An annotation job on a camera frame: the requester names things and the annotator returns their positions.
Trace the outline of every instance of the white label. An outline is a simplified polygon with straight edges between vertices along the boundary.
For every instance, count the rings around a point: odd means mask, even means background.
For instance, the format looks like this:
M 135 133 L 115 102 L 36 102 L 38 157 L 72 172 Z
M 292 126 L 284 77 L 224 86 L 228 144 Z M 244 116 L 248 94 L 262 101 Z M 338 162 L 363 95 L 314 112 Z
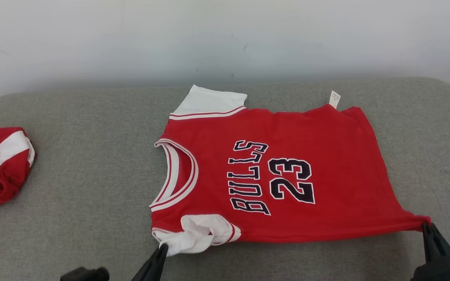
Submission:
M 338 107 L 339 98 L 341 96 L 336 93 L 335 91 L 331 91 L 331 97 L 329 98 L 329 104 L 332 105 L 332 107 L 336 108 Z

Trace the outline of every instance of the gray cushion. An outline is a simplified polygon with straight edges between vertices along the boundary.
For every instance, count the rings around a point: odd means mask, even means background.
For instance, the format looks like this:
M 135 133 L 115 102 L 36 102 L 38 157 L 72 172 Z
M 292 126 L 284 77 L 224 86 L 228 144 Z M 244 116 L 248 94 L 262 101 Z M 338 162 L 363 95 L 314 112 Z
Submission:
M 131 280 L 157 247 L 148 205 L 166 178 L 166 158 L 153 144 L 190 86 L 0 98 L 0 127 L 22 126 L 37 152 L 20 194 L 0 206 L 0 281 L 59 280 L 80 265 Z M 320 107 L 338 92 L 340 110 L 355 105 L 368 116 L 402 207 L 430 215 L 450 243 L 450 85 L 393 78 L 208 87 L 246 93 L 247 107 L 273 112 Z M 423 262 L 418 232 L 237 242 L 170 257 L 162 279 L 405 280 Z

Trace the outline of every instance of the bulls jersey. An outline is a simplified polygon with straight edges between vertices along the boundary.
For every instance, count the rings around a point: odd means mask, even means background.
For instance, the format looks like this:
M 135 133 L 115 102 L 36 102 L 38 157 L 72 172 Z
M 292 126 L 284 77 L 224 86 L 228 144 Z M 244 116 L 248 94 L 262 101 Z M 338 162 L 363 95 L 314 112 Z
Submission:
M 233 241 L 311 242 L 418 230 L 362 110 L 248 109 L 246 94 L 193 86 L 155 143 L 168 173 L 150 205 L 168 255 Z
M 20 191 L 35 157 L 22 128 L 0 128 L 0 205 Z

